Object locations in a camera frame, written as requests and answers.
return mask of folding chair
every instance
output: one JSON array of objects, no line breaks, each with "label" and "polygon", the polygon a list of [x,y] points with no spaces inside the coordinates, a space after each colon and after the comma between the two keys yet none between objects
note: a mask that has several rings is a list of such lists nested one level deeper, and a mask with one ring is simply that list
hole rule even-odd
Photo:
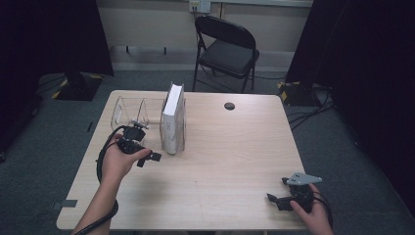
[{"label": "folding chair", "polygon": [[[196,18],[195,27],[199,42],[192,91],[195,91],[196,81],[209,85],[197,79],[199,65],[210,68],[213,74],[220,71],[243,79],[241,93],[244,93],[248,79],[252,81],[251,89],[254,89],[255,62],[259,51],[256,50],[253,35],[240,25],[211,16]],[[208,47],[204,40],[207,36],[214,39]]]}]

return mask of black stand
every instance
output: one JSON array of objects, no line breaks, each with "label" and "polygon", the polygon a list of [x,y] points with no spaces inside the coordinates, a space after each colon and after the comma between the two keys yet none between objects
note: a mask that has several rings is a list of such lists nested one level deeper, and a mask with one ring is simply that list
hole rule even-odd
[{"label": "black stand", "polygon": [[56,100],[92,101],[102,82],[102,77],[66,72],[65,80],[53,95]]},{"label": "black stand", "polygon": [[281,99],[286,106],[321,107],[311,86],[296,83],[278,83]]}]

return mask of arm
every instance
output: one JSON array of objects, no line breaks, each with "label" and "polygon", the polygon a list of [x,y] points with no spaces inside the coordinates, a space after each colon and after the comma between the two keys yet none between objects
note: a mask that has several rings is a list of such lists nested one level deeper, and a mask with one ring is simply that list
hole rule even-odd
[{"label": "arm", "polygon": [[[311,190],[318,193],[318,189],[310,184]],[[296,212],[308,230],[314,235],[333,235],[333,231],[330,227],[329,220],[327,218],[326,210],[323,205],[314,200],[311,213],[307,213],[304,209],[295,201],[290,201],[290,205]]]},{"label": "arm", "polygon": [[[82,219],[72,231],[72,234],[102,218],[113,209],[115,197],[122,178],[131,170],[132,165],[136,161],[150,154],[149,149],[143,149],[133,155],[125,155],[118,148],[117,144],[113,144],[120,136],[120,134],[116,134],[110,143],[111,147],[108,148],[104,156],[101,184]],[[110,224],[111,220],[108,220],[100,227],[94,229],[90,234],[109,234]]]}]

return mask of person's left hand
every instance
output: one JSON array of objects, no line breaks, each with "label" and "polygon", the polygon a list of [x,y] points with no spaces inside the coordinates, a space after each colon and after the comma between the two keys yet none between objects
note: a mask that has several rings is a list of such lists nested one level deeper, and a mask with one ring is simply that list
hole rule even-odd
[{"label": "person's left hand", "polygon": [[131,170],[132,165],[140,159],[150,154],[150,149],[143,149],[132,155],[124,154],[115,143],[122,135],[117,133],[110,142],[110,148],[104,156],[102,166],[102,181],[120,182],[122,178]]}]

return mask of clear plastic holder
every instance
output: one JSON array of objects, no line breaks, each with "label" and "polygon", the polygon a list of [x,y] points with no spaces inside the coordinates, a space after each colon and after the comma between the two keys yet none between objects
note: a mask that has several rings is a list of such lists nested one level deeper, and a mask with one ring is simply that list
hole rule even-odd
[{"label": "clear plastic holder", "polygon": [[[184,99],[184,112],[186,112],[186,99]],[[155,152],[164,150],[162,138],[162,110],[165,105],[165,99],[147,99],[147,98],[123,98],[118,97],[115,103],[111,128],[115,130],[122,125],[132,125],[132,121],[139,121],[148,126],[144,129],[146,136],[140,142],[140,145]],[[186,114],[182,126],[182,137],[177,141],[177,153],[184,150],[186,138]]]}]

